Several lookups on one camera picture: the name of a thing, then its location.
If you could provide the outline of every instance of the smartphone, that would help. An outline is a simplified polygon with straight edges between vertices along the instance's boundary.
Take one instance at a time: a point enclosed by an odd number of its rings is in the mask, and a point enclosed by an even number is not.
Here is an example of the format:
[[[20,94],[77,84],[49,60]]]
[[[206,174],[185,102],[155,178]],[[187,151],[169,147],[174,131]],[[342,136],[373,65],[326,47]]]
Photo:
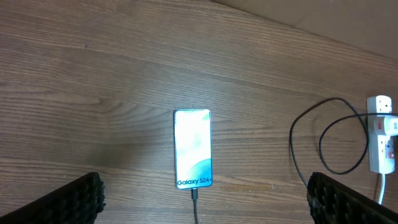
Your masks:
[[[174,113],[175,183],[178,189],[209,187],[213,183],[210,110]]]

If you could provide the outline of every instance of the power strip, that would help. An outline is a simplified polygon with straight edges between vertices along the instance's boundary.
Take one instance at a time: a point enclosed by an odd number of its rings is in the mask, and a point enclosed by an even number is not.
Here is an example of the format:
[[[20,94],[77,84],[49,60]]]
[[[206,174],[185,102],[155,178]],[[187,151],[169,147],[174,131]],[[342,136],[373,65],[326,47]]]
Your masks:
[[[381,95],[368,98],[368,113],[391,112],[392,100],[388,96]],[[373,172],[390,174],[395,170],[394,143],[391,136],[376,134],[375,129],[384,129],[380,117],[383,117],[383,115],[368,116],[369,168]]]

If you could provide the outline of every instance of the wood grain surface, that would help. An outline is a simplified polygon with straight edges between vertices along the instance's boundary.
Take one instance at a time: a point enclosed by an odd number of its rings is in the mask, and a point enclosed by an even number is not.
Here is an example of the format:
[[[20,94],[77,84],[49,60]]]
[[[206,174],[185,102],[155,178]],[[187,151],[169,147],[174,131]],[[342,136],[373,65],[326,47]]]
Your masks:
[[[0,215],[90,171],[106,208],[96,223],[193,223],[175,188],[173,111],[213,113],[214,184],[200,223],[313,223],[288,148],[308,107],[339,96],[398,105],[398,62],[206,0],[0,0]],[[297,125],[298,164],[369,198],[368,157],[333,175],[319,135],[351,111],[331,102]],[[323,143],[333,169],[364,148],[358,121]],[[398,212],[397,174],[384,205]]]

